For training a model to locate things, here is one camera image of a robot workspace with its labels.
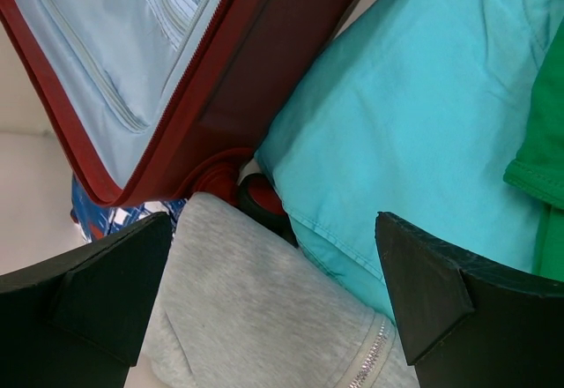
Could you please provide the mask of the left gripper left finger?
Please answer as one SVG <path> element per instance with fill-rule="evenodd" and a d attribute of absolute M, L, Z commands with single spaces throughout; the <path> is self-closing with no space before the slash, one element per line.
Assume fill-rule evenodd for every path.
<path fill-rule="evenodd" d="M 154 213 L 1 277 L 3 387 L 122 387 L 137 365 L 171 247 Z"/>

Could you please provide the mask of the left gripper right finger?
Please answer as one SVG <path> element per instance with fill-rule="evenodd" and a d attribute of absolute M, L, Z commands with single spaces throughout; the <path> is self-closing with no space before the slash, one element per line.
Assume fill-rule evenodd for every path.
<path fill-rule="evenodd" d="M 375 242 L 407 363 L 422 387 L 563 385 L 563 285 L 379 213 Z"/>

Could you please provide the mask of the green t-shirt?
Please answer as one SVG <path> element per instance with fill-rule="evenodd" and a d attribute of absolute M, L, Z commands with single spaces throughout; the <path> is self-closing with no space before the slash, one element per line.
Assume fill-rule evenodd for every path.
<path fill-rule="evenodd" d="M 543 203 L 533 272 L 563 280 L 563 27 L 545 55 L 531 90 L 523 144 L 503 180 Z"/>

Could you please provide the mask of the teal shorts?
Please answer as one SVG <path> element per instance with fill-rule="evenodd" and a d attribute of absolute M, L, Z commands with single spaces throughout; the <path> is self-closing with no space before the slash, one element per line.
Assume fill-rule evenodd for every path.
<path fill-rule="evenodd" d="M 531 272 L 542 207 L 503 175 L 562 18 L 563 0 L 376 0 L 256 152 L 306 256 L 385 314 L 380 212 Z"/>

